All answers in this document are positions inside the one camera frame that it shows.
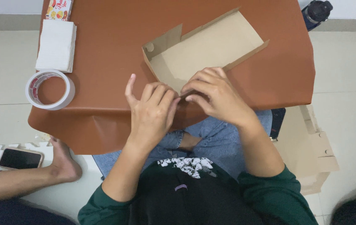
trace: smartphone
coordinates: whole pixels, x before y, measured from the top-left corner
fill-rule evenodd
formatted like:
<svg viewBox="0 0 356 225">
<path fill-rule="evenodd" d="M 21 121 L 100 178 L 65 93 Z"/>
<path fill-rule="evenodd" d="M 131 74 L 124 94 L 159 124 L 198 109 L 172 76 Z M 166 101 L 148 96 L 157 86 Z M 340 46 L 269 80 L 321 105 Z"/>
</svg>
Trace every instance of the smartphone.
<svg viewBox="0 0 356 225">
<path fill-rule="evenodd" d="M 32 169 L 42 165 L 45 156 L 41 152 L 6 148 L 0 158 L 0 167 L 6 169 Z"/>
</svg>

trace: brown leather sheet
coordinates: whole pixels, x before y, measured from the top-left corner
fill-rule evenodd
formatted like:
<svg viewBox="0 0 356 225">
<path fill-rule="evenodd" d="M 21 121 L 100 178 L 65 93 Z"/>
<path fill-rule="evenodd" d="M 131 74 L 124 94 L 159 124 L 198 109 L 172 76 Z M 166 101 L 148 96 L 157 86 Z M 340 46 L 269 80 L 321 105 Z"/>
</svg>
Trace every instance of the brown leather sheet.
<svg viewBox="0 0 356 225">
<path fill-rule="evenodd" d="M 49 0 L 44 0 L 42 18 Z M 245 60 L 228 77 L 253 109 L 274 109 L 311 103 L 314 85 L 313 49 L 297 0 L 79 1 L 70 21 L 77 25 L 73 73 L 75 98 L 65 108 L 32 107 L 31 127 L 64 140 L 75 154 L 120 150 L 130 133 L 130 108 L 124 96 L 132 73 L 137 74 L 137 98 L 156 78 L 145 64 L 141 47 L 183 23 L 186 34 L 239 7 L 267 48 Z M 44 103 L 64 92 L 60 79 L 48 79 L 39 89 Z M 173 128 L 204 119 L 195 104 L 181 102 Z"/>
</svg>

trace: jeans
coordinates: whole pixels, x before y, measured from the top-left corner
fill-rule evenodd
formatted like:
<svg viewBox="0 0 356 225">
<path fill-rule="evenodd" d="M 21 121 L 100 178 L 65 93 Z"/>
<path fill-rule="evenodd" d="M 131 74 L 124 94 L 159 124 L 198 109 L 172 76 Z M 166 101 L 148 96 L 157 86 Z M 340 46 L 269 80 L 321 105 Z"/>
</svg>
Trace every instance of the jeans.
<svg viewBox="0 0 356 225">
<path fill-rule="evenodd" d="M 270 135 L 272 123 L 271 110 L 256 111 L 255 113 L 261 125 L 263 125 L 265 132 Z M 242 171 L 246 171 L 238 130 L 234 125 L 211 116 L 183 130 L 167 133 L 150 152 L 142 171 L 154 161 L 172 157 L 187 157 L 187 152 L 177 149 L 181 144 L 184 131 L 190 133 L 192 136 L 202 138 L 194 147 L 192 153 L 190 153 L 190 157 L 206 157 L 235 179 L 237 179 Z M 120 153 L 121 150 L 93 156 L 104 177 L 108 175 Z"/>
</svg>

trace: cardboard piece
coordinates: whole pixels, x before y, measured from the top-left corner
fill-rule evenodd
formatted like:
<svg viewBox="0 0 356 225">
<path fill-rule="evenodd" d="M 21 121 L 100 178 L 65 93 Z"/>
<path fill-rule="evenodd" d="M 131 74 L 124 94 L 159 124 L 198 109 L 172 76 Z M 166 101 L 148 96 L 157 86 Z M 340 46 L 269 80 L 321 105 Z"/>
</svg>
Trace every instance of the cardboard piece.
<svg viewBox="0 0 356 225">
<path fill-rule="evenodd" d="M 275 147 L 301 183 L 301 194 L 321 192 L 330 172 L 339 166 L 326 133 L 316 123 L 311 105 L 286 108 Z"/>
<path fill-rule="evenodd" d="M 182 35 L 182 24 L 142 46 L 146 64 L 154 76 L 178 93 L 199 70 L 220 66 L 228 71 L 260 50 L 263 42 L 235 8 Z"/>
</svg>

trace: stack of napkins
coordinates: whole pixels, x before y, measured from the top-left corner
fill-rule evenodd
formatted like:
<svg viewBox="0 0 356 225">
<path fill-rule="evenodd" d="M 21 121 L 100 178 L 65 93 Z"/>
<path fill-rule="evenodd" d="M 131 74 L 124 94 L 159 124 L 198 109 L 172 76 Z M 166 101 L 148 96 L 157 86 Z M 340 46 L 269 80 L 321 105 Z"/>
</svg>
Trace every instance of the stack of napkins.
<svg viewBox="0 0 356 225">
<path fill-rule="evenodd" d="M 74 62 L 76 26 L 73 22 L 43 20 L 36 69 L 71 73 Z"/>
</svg>

